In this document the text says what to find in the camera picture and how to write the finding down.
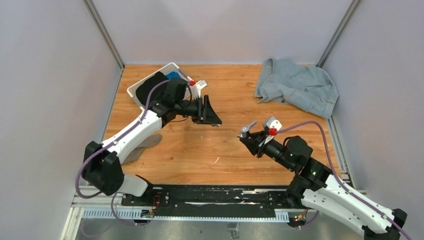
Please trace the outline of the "chrome water faucet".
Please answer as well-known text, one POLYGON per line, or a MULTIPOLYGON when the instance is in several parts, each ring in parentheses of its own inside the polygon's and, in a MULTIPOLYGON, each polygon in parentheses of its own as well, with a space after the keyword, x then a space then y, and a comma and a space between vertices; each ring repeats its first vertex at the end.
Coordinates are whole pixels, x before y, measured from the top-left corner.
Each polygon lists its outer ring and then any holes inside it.
POLYGON ((246 138, 249 138, 249 137, 250 137, 250 135, 251 135, 250 130, 251 130, 254 126, 256 126, 256 125, 257 125, 257 121, 255 120, 255 121, 253 121, 252 123, 250 123, 250 124, 248 124, 248 125, 245 125, 245 126, 241 127, 241 129, 240 129, 240 133, 238 133, 238 134, 237 134, 237 137, 238 137, 239 139, 246 139, 246 138))

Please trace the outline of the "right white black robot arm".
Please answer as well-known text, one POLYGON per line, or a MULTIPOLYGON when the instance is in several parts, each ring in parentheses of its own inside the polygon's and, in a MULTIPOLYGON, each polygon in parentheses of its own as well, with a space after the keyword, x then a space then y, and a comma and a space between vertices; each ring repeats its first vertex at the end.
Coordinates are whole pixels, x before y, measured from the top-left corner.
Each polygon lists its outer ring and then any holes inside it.
POLYGON ((349 227, 365 240, 398 240, 407 213, 373 202, 341 181, 333 171, 312 158, 313 149, 300 136, 279 143, 269 129, 238 135, 249 152, 266 155, 295 175, 285 191, 286 203, 294 209, 312 208, 349 227))

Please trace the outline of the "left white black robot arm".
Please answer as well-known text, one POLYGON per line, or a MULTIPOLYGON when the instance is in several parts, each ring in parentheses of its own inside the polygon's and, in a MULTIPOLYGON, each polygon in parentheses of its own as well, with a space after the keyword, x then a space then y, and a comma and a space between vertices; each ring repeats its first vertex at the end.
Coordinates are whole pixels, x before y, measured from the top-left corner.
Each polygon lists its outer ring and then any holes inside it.
POLYGON ((75 179, 77 194, 88 198, 79 188, 80 179, 84 179, 106 196, 130 194, 139 205, 150 205, 154 193, 148 189, 149 182, 140 176, 123 173, 122 163, 130 153, 177 115, 191 117, 195 124, 215 127, 222 124, 208 95, 185 99, 189 88, 188 82, 181 78, 158 83, 150 90, 141 115, 132 123, 102 143, 90 142, 85 148, 83 164, 75 179))

